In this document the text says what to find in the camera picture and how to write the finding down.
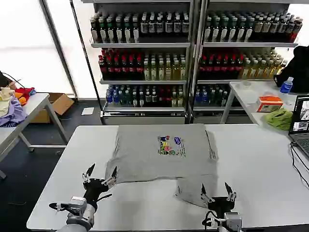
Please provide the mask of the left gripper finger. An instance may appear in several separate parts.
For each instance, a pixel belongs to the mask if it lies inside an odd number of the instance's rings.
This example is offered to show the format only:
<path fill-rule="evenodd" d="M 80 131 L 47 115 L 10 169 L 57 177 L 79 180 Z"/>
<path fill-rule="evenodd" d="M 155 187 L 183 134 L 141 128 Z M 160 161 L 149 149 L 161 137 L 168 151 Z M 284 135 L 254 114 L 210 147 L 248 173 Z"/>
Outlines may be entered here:
<path fill-rule="evenodd" d="M 101 184 L 107 187 L 112 187 L 113 185 L 116 184 L 116 180 L 117 180 L 117 166 L 114 168 L 110 177 L 102 181 Z"/>
<path fill-rule="evenodd" d="M 94 170 L 95 163 L 91 165 L 85 173 L 82 173 L 82 178 L 84 183 L 89 183 L 90 182 L 90 176 Z"/>

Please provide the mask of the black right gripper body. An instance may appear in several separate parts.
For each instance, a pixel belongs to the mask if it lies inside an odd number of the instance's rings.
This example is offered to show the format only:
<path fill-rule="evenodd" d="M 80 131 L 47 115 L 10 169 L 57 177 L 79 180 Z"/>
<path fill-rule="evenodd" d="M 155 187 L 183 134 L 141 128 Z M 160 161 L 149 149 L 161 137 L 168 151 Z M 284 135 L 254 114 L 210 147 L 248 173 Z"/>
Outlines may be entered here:
<path fill-rule="evenodd" d="M 235 207 L 235 200 L 228 197 L 214 197 L 208 201 L 208 209 L 215 211 L 217 214 L 231 212 Z"/>

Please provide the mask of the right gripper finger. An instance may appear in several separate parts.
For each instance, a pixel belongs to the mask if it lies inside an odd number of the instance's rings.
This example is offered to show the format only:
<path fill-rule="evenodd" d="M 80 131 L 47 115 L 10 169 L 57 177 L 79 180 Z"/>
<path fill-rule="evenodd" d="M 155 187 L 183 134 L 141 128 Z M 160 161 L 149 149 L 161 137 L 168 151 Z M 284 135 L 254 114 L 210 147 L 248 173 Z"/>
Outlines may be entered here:
<path fill-rule="evenodd" d="M 226 182 L 225 182 L 225 188 L 228 194 L 227 200 L 230 202 L 234 202 L 237 196 L 236 192 L 234 192 Z"/>
<path fill-rule="evenodd" d="M 214 196 L 215 196 L 215 184 L 214 183 L 206 183 L 206 184 L 202 183 L 201 200 L 207 203 Z"/>

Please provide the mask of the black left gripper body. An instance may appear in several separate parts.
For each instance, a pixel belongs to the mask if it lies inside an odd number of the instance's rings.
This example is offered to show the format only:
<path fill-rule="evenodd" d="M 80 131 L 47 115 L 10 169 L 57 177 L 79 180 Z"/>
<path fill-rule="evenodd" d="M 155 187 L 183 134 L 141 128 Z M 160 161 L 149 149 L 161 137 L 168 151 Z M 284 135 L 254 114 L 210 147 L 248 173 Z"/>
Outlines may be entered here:
<path fill-rule="evenodd" d="M 108 191 L 108 184 L 104 179 L 90 178 L 83 182 L 83 187 L 85 189 L 84 198 L 91 205 L 96 205 L 100 194 Z"/>

